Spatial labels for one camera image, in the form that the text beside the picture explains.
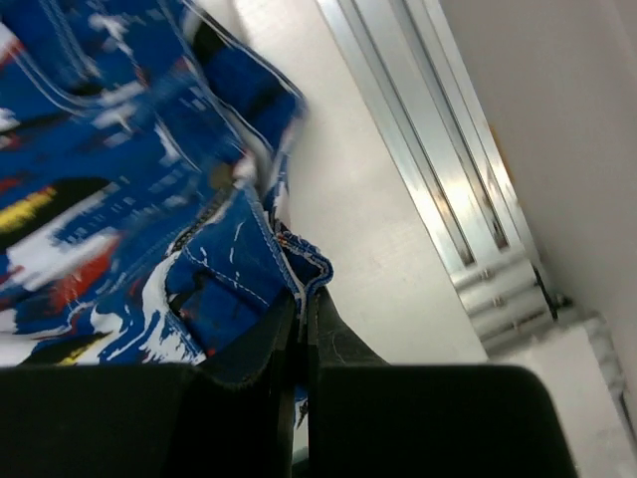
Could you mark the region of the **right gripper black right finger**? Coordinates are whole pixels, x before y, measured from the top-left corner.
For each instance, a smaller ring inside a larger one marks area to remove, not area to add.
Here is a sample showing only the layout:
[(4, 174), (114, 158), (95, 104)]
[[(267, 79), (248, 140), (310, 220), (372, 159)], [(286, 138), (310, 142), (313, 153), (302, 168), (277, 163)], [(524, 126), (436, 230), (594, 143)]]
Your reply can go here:
[(307, 322), (313, 477), (573, 477), (548, 391), (518, 365), (389, 364), (326, 289)]

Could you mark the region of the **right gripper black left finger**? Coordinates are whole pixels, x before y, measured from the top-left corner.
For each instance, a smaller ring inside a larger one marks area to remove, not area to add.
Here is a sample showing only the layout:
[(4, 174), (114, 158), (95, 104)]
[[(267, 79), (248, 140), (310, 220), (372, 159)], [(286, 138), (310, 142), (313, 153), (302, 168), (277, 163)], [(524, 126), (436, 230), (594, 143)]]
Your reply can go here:
[(1, 372), (5, 477), (288, 477), (295, 305), (200, 365), (20, 365)]

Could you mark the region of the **blue white red patterned trousers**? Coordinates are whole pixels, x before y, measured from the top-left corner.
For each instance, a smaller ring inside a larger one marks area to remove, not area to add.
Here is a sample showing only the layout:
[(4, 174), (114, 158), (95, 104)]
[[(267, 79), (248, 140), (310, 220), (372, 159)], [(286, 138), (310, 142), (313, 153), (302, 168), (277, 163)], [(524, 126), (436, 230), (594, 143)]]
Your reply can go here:
[(332, 275), (286, 221), (307, 104), (199, 1), (1, 5), (1, 366), (182, 363), (246, 396), (279, 301)]

